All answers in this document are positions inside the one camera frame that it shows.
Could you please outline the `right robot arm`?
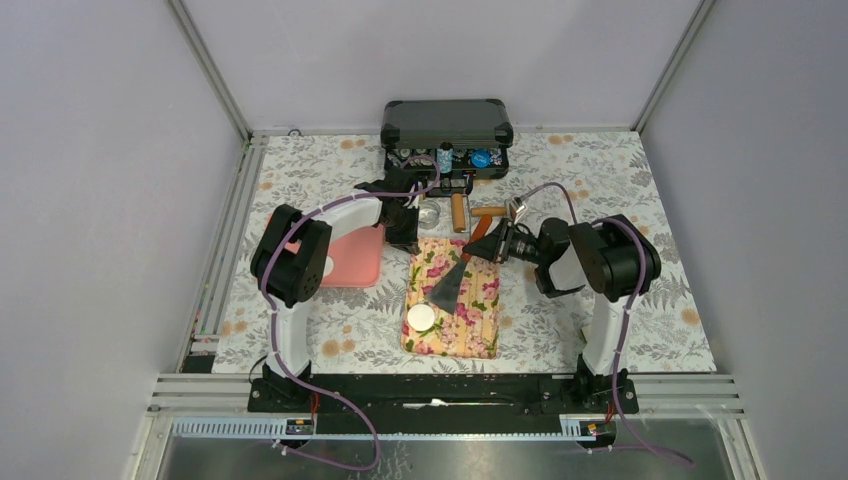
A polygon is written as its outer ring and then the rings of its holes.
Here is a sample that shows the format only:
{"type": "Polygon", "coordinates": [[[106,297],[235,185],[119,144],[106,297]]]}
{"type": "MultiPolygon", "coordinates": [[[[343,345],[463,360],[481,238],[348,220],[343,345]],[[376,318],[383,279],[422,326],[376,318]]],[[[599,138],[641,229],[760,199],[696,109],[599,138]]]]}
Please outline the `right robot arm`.
{"type": "Polygon", "coordinates": [[[623,215],[581,223],[549,217],[533,234],[515,220],[522,206],[514,200],[510,215],[493,231],[475,233],[463,254],[493,263],[517,258],[533,264],[536,286],[548,298],[592,290],[590,330],[568,392],[583,410],[597,412],[612,400],[613,389],[625,384],[632,310],[661,275],[660,256],[623,215]]]}

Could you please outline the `floral yellow tray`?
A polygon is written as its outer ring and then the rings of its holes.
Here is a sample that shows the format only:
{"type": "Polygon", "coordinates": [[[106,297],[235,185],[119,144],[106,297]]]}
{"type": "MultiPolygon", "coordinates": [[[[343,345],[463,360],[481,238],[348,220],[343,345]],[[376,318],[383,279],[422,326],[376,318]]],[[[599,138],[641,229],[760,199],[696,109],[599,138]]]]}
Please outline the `floral yellow tray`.
{"type": "Polygon", "coordinates": [[[465,241],[424,238],[421,251],[411,258],[409,286],[401,324],[401,346],[413,354],[493,359],[499,341],[500,272],[496,264],[473,258],[463,274],[456,310],[449,314],[435,307],[427,295],[455,265],[465,241]],[[433,308],[435,318],[413,327],[408,312],[423,304],[433,308]]]}

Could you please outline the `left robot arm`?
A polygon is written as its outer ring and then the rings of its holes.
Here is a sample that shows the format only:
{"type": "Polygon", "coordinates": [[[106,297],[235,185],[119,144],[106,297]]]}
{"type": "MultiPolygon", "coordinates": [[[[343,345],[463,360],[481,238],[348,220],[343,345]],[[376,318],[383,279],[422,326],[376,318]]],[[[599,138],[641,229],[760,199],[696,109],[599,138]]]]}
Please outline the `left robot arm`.
{"type": "Polygon", "coordinates": [[[415,253],[417,199],[426,192],[424,181],[392,167],[382,179],[359,183],[323,206],[300,210],[284,204],[272,213],[250,271],[270,310],[262,380],[285,410],[301,409],[312,392],[306,380],[308,302],[321,286],[330,245],[356,230],[382,226],[398,236],[389,240],[391,246],[415,253]]]}

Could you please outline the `white dough ball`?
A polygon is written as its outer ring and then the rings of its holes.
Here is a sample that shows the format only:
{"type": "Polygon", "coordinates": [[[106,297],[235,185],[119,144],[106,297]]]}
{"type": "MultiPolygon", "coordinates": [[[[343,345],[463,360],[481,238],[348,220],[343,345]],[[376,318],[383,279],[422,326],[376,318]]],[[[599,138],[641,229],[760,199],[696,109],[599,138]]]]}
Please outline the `white dough ball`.
{"type": "Polygon", "coordinates": [[[406,313],[406,324],[416,332],[427,331],[435,325],[436,320],[436,311],[426,303],[415,304],[406,313]]]}

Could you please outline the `wooden double-ended rolling pin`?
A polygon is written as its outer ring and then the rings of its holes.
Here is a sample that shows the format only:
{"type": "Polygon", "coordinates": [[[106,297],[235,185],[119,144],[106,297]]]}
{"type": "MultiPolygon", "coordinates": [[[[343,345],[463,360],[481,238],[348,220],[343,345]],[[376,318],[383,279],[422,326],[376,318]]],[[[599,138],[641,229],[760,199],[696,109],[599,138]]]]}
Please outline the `wooden double-ended rolling pin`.
{"type": "Polygon", "coordinates": [[[507,213],[505,206],[478,206],[471,207],[465,194],[453,193],[450,195],[451,226],[454,233],[468,231],[471,218],[484,215],[504,216],[507,213]]]}

